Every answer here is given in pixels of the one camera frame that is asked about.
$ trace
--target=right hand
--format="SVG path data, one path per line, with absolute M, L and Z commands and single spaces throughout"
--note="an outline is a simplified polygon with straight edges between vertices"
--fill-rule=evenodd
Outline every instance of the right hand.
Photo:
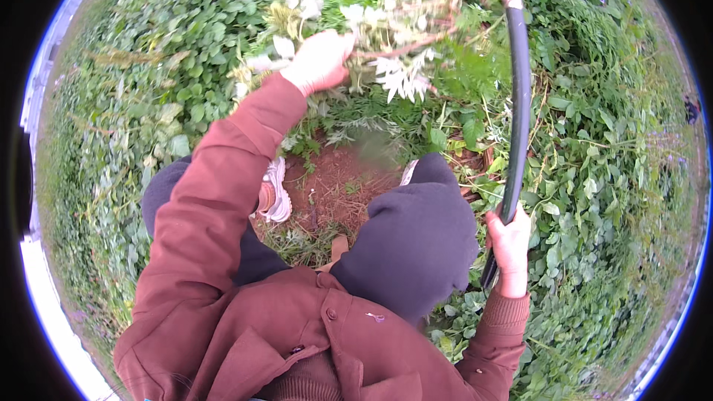
M 486 248 L 493 248 L 495 261 L 503 281 L 501 289 L 505 297 L 522 297 L 525 294 L 528 275 L 528 245 L 530 243 L 530 217 L 518 202 L 515 218 L 503 225 L 494 212 L 486 213 Z
M 334 30 L 312 35 L 302 43 L 290 67 L 280 73 L 304 97 L 337 86 L 349 74 L 344 61 L 352 54 L 356 40 L 350 33 L 340 36 Z

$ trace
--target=person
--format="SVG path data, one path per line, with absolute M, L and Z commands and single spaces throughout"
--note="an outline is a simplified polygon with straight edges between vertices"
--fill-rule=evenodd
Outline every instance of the person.
M 354 245 L 328 271 L 291 268 L 250 227 L 283 136 L 308 95 L 346 78 L 353 46 L 353 35 L 333 31 L 305 40 L 290 67 L 148 186 L 150 261 L 113 353 L 135 399 L 508 398 L 529 316 L 522 205 L 507 226 L 486 214 L 500 274 L 455 366 L 415 326 L 466 289 L 478 254 L 472 210 L 440 154 L 370 203 Z
M 698 103 L 698 106 L 694 105 L 691 102 L 691 99 L 686 95 L 684 97 L 684 105 L 686 106 L 686 116 L 688 118 L 688 124 L 695 124 L 696 120 L 698 120 L 698 117 L 700 115 L 700 103 Z

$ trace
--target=vegetation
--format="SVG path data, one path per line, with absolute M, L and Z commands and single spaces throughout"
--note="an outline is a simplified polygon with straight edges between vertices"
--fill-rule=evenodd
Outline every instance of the vegetation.
M 315 31 L 346 30 L 324 0 Z M 503 193 L 509 150 L 510 59 L 500 0 L 476 4 L 472 40 L 433 47 L 452 62 L 415 102 L 371 87 L 323 97 L 283 142 L 305 158 L 330 142 L 379 138 L 400 164 L 442 151 L 477 218 Z M 635 0 L 524 0 L 533 67 L 530 155 L 522 200 L 532 214 L 528 348 L 517 400 L 573 399 L 614 388 L 659 324 L 685 256 L 693 191 L 680 77 L 658 29 Z M 272 0 L 98 0 L 62 61 L 66 77 L 39 150 L 39 198 L 53 262 L 108 357 L 130 324 L 150 237 L 139 202 L 151 177 L 190 153 L 232 109 L 231 70 L 266 48 Z M 487 171 L 465 152 L 491 152 Z M 359 192 L 348 186 L 347 192 Z M 337 228 L 314 238 L 272 230 L 266 242 L 294 262 L 328 251 Z M 478 240 L 484 244 L 484 228 Z M 431 315 L 429 337 L 452 361 L 477 329 L 486 294 L 472 286 Z

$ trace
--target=red jacket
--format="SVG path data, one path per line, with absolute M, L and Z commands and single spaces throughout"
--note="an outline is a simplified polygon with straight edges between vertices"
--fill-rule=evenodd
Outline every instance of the red jacket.
M 415 328 L 351 296 L 329 273 L 299 266 L 233 286 L 264 171 L 306 109 L 297 88 L 272 75 L 201 140 L 156 215 L 133 325 L 114 350 L 124 385 L 137 401 L 247 400 L 296 361 L 329 349 L 345 401 L 506 400 L 525 347 L 529 295 L 494 291 L 453 366 Z M 297 346 L 303 350 L 290 355 Z

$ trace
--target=leg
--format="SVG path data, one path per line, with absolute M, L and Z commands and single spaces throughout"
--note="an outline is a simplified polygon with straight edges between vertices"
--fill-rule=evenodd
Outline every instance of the leg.
M 416 165 L 411 182 L 369 205 L 354 247 L 330 273 L 354 296 L 416 325 L 454 288 L 468 286 L 478 256 L 476 221 L 440 154 Z
M 141 199 L 141 214 L 146 224 L 146 230 L 152 237 L 156 211 L 168 202 L 173 187 L 183 176 L 189 164 L 191 164 L 190 155 L 161 169 L 148 183 L 146 192 Z M 257 239 L 253 225 L 249 221 L 245 233 L 240 239 L 240 255 L 240 267 L 233 278 L 236 286 L 259 282 L 275 273 L 290 269 L 290 266 L 275 251 Z

